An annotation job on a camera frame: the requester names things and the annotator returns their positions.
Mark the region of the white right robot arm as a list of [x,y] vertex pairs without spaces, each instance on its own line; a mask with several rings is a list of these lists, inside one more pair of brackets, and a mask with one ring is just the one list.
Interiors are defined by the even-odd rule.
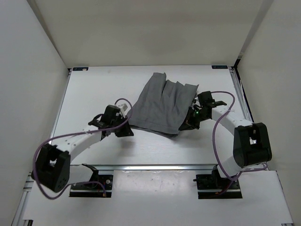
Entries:
[[[199,129],[200,123],[213,120],[212,130],[213,152],[217,161],[217,173],[211,176],[211,182],[216,188],[222,188],[228,180],[237,180],[243,172],[260,171],[254,166],[271,160],[272,153],[267,127],[264,123],[254,123],[236,114],[223,101],[190,106],[180,131]],[[227,158],[219,157],[216,145],[217,127],[223,126],[233,137],[232,150],[227,152]]]

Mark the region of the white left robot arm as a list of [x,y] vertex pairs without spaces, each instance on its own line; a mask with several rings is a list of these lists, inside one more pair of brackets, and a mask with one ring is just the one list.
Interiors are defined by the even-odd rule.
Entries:
[[112,133],[117,137],[133,136],[128,121],[129,118],[121,114],[99,114],[81,132],[57,136],[64,138],[59,144],[52,145],[49,139],[44,141],[37,148],[32,163],[32,178],[43,195],[54,200],[54,196],[46,193],[46,188],[60,196],[67,187],[78,185],[87,188],[98,186],[105,190],[104,184],[99,182],[95,167],[87,163],[73,166],[71,162]]

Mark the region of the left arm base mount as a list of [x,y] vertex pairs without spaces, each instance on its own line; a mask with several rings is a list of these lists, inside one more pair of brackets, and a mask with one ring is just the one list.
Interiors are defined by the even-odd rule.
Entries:
[[88,164],[71,167],[69,196],[73,198],[110,198],[113,172],[101,171]]

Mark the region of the grey pleated skirt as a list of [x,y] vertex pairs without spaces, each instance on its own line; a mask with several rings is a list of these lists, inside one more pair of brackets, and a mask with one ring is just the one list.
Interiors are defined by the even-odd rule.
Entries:
[[196,97],[198,85],[181,84],[153,73],[131,109],[129,125],[165,137],[176,137],[189,107]]

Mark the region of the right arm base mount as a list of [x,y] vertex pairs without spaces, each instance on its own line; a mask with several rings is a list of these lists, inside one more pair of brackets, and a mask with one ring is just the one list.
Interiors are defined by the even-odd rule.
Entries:
[[193,179],[198,190],[198,199],[242,199],[239,181],[222,178],[217,169],[211,174],[197,174]]

